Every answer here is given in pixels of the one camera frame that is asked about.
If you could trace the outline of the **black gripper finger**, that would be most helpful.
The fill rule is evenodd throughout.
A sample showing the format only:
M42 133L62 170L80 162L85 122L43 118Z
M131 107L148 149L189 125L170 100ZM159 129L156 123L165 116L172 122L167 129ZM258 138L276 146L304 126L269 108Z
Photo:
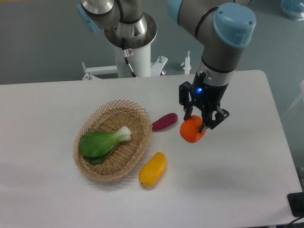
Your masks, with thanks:
M211 112L203 106L201 109L202 124L200 125L198 132L202 133L206 129L214 129L229 116L230 113L220 106L217 106L216 110Z
M192 84L188 81L179 85L179 104L183 106L185 112L183 120L186 121L191 117L193 111L193 102L191 98Z

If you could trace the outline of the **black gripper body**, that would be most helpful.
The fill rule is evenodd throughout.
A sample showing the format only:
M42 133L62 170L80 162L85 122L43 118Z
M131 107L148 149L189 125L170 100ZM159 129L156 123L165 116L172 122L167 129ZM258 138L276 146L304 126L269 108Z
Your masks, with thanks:
M212 86L204 82L205 78L207 78L205 72L195 74L190 94L193 100L196 99L199 109L204 105L206 112L211 113L220 107L221 99L228 85Z

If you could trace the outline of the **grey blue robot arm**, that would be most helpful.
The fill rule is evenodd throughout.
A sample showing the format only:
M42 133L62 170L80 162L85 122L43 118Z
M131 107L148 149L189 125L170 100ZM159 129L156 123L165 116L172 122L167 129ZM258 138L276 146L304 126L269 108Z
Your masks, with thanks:
M187 120L194 107L201 111L199 131L213 129L229 112L221 99L248 46L256 16L246 0L170 0L168 14L204 46L192 83L179 87L179 103ZM152 75L149 49L157 35L155 20L140 0L82 0L77 11L91 32L104 31L115 49L118 76Z

